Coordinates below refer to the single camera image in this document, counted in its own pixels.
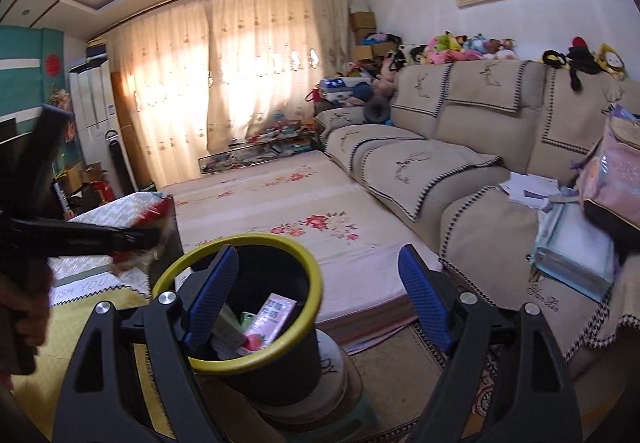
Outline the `person left hand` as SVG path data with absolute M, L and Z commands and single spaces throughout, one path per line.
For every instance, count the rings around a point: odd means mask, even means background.
M 36 355 L 47 340 L 53 281 L 47 258 L 35 259 L 18 273 L 1 270 L 1 307 L 8 315 L 1 342 L 18 345 L 18 354 L 25 359 L 20 366 L 1 364 L 1 383 L 9 389 L 13 388 L 13 375 L 35 371 Z

